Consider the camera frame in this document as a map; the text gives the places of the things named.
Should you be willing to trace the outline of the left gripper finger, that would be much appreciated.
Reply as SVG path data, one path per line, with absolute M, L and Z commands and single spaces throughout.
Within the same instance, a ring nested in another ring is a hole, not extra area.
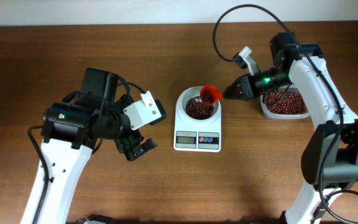
M 126 159 L 128 161 L 134 161 L 142 155 L 142 152 L 128 151 L 126 152 Z
M 144 143 L 138 145 L 135 148 L 135 155 L 141 156 L 141 155 L 145 154 L 146 152 L 148 152 L 149 150 L 154 149 L 157 146 L 158 146 L 158 144 L 153 139 L 149 138 Z

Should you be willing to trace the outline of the red plastic measuring scoop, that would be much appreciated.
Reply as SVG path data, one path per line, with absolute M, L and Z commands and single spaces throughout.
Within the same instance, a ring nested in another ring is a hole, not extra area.
M 204 104 L 211 106 L 223 99 L 223 94 L 215 86 L 205 85 L 200 90 L 200 99 Z

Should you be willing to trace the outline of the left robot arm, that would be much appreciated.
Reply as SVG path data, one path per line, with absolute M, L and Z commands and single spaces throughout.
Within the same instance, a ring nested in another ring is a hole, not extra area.
M 134 101 L 131 86 L 115 73 L 87 68 L 80 90 L 45 111 L 41 144 L 28 133 L 39 166 L 22 223 L 66 222 L 80 175 L 103 141 L 114 141 L 128 161 L 156 147 L 139 129 L 167 114 L 149 91 Z

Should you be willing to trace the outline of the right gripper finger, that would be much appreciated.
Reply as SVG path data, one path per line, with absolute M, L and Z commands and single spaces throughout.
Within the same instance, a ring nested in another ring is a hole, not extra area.
M 223 93 L 224 95 L 241 95 L 242 94 L 242 77 L 237 78 L 229 85 Z
M 241 100 L 242 99 L 242 92 L 241 91 L 235 91 L 235 92 L 224 92 L 223 98 L 225 100 Z

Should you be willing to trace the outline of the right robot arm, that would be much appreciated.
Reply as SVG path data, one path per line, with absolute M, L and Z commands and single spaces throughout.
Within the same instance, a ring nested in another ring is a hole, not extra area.
M 230 85 L 227 100 L 251 100 L 293 84 L 298 89 L 314 126 L 301 156 L 304 182 L 282 223 L 319 223 L 325 213 L 348 223 L 330 209 L 340 194 L 354 194 L 358 182 L 358 115 L 343 100 L 316 43 L 301 44 L 293 33 L 281 32 L 270 40 L 273 68 L 261 72 L 245 47 L 232 61 L 249 73 Z

